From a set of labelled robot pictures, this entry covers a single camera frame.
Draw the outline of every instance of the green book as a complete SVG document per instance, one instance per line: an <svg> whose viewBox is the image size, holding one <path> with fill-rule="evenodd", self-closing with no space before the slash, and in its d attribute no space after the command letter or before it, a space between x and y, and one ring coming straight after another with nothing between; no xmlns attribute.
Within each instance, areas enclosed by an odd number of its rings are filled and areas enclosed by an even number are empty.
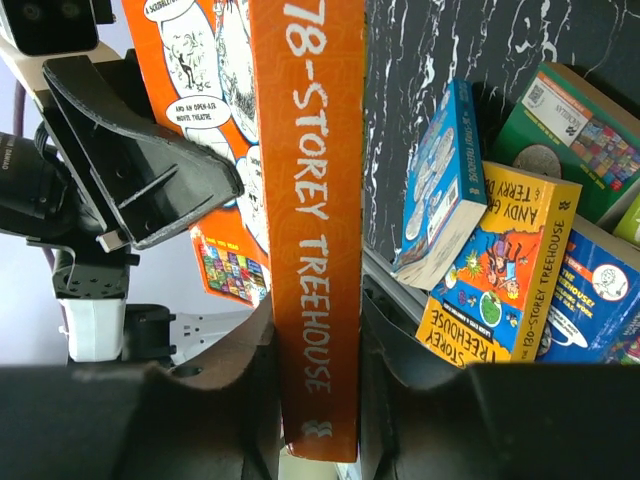
<svg viewBox="0 0 640 480"><path fill-rule="evenodd" d="M566 66L545 62L488 158L581 184L578 214L612 231L640 192L640 121Z"/></svg>
<svg viewBox="0 0 640 480"><path fill-rule="evenodd" d="M636 197L627 213L624 214L613 234L636 247L640 247L640 195Z"/></svg>

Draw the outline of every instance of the black camera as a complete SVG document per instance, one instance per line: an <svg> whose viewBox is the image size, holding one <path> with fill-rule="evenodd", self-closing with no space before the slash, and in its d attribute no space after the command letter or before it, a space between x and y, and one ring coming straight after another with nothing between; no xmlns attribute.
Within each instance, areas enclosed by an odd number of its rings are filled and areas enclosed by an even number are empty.
<svg viewBox="0 0 640 480"><path fill-rule="evenodd" d="M0 0L0 34L28 56L98 45L92 0Z"/></svg>

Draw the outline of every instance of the blue book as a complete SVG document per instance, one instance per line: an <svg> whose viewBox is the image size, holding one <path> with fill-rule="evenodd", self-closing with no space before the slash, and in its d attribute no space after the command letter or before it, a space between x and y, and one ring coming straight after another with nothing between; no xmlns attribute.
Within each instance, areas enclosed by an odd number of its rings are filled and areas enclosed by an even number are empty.
<svg viewBox="0 0 640 480"><path fill-rule="evenodd" d="M538 362L640 363L640 251L576 217Z"/></svg>
<svg viewBox="0 0 640 480"><path fill-rule="evenodd" d="M442 280L487 209L471 84L454 79L409 162L402 283L431 290Z"/></svg>

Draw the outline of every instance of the yellow book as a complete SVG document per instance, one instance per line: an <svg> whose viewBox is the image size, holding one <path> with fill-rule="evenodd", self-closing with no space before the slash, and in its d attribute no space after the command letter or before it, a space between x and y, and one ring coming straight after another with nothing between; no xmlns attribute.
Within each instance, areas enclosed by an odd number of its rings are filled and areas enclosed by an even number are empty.
<svg viewBox="0 0 640 480"><path fill-rule="evenodd" d="M431 292L416 338L448 362L532 362L581 186L484 162L488 208Z"/></svg>

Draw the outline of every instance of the black marble surface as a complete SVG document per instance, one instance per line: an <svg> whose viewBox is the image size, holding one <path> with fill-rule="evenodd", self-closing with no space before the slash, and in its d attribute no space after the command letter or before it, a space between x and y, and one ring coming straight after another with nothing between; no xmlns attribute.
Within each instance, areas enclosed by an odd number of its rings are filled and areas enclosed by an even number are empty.
<svg viewBox="0 0 640 480"><path fill-rule="evenodd" d="M542 61L574 65L640 116L640 0L367 0L368 244L401 244L406 167L452 77L473 82L484 147Z"/></svg>

